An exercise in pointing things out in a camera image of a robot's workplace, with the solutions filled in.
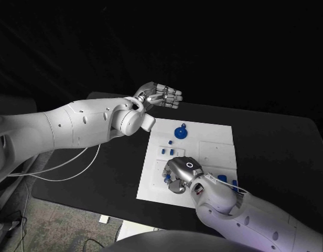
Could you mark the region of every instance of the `white board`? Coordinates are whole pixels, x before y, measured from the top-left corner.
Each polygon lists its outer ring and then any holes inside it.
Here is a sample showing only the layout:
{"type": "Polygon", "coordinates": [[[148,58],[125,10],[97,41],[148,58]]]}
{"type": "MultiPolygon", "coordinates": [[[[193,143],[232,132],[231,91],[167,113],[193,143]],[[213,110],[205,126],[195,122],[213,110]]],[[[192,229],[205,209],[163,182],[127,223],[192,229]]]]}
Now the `white board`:
{"type": "Polygon", "coordinates": [[[225,125],[176,121],[156,118],[151,128],[148,146],[144,158],[143,174],[137,199],[176,206],[195,208],[189,189],[183,194],[174,194],[163,182],[163,169],[167,161],[177,156],[193,157],[203,166],[205,173],[215,176],[226,175],[228,182],[236,180],[236,159],[232,127],[225,125]],[[174,130],[186,124],[187,137],[177,139],[174,130]]]}

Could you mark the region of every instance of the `small blue part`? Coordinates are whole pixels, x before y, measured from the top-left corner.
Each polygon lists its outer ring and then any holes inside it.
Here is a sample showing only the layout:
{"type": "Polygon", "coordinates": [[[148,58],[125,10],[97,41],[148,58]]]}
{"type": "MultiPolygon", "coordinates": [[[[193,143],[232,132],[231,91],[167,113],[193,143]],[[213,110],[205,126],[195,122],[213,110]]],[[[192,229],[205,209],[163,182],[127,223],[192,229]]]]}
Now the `small blue part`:
{"type": "MultiPolygon", "coordinates": [[[[238,186],[236,180],[233,180],[233,185],[238,186]]],[[[233,187],[233,190],[238,191],[238,188],[233,187]]]]}
{"type": "Polygon", "coordinates": [[[166,177],[164,177],[163,182],[167,183],[167,180],[170,180],[170,179],[171,179],[171,176],[170,176],[170,174],[167,174],[166,177]]]}
{"type": "Polygon", "coordinates": [[[218,179],[226,183],[226,176],[225,175],[218,175],[218,179]]]}
{"type": "Polygon", "coordinates": [[[187,137],[187,130],[186,130],[186,124],[182,124],[182,127],[179,127],[174,130],[174,136],[177,139],[184,139],[187,137]]]}

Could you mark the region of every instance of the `table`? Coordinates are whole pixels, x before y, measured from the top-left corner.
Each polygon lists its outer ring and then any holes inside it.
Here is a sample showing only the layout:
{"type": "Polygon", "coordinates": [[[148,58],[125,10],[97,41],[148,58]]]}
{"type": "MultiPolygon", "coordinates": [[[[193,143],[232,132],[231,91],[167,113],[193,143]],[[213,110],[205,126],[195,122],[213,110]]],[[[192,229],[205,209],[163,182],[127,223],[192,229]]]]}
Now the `table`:
{"type": "MultiPolygon", "coordinates": [[[[94,92],[88,99],[124,97],[94,92]]],[[[323,140],[308,118],[182,103],[154,107],[156,118],[231,125],[239,185],[323,233],[323,140]]],[[[63,182],[36,181],[33,197],[144,225],[206,234],[219,233],[199,221],[195,209],[135,199],[150,133],[143,129],[101,145],[91,168],[63,182]]],[[[81,150],[53,152],[53,167],[81,150]]],[[[46,172],[68,178],[89,164],[97,146],[65,167],[46,172]]]]}

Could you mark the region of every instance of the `black background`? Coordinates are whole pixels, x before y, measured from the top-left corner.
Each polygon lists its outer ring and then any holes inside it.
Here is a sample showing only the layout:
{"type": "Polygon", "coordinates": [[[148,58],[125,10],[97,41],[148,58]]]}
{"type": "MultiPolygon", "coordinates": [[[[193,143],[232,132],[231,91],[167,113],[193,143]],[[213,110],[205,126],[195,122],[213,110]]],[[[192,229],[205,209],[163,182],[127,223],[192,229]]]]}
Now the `black background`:
{"type": "Polygon", "coordinates": [[[308,117],[323,137],[323,6],[0,1],[0,93],[45,111],[148,81],[190,103],[308,117]]]}

